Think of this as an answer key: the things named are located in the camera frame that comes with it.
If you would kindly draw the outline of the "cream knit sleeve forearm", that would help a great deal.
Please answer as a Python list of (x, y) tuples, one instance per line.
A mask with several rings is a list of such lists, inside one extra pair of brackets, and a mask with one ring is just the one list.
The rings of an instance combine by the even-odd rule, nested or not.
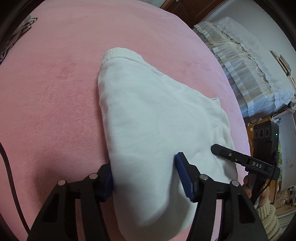
[(278, 217), (275, 214), (274, 205), (270, 204), (270, 201), (267, 199), (265, 204), (258, 207), (256, 211), (264, 226), (268, 240), (278, 240), (282, 232), (279, 225)]

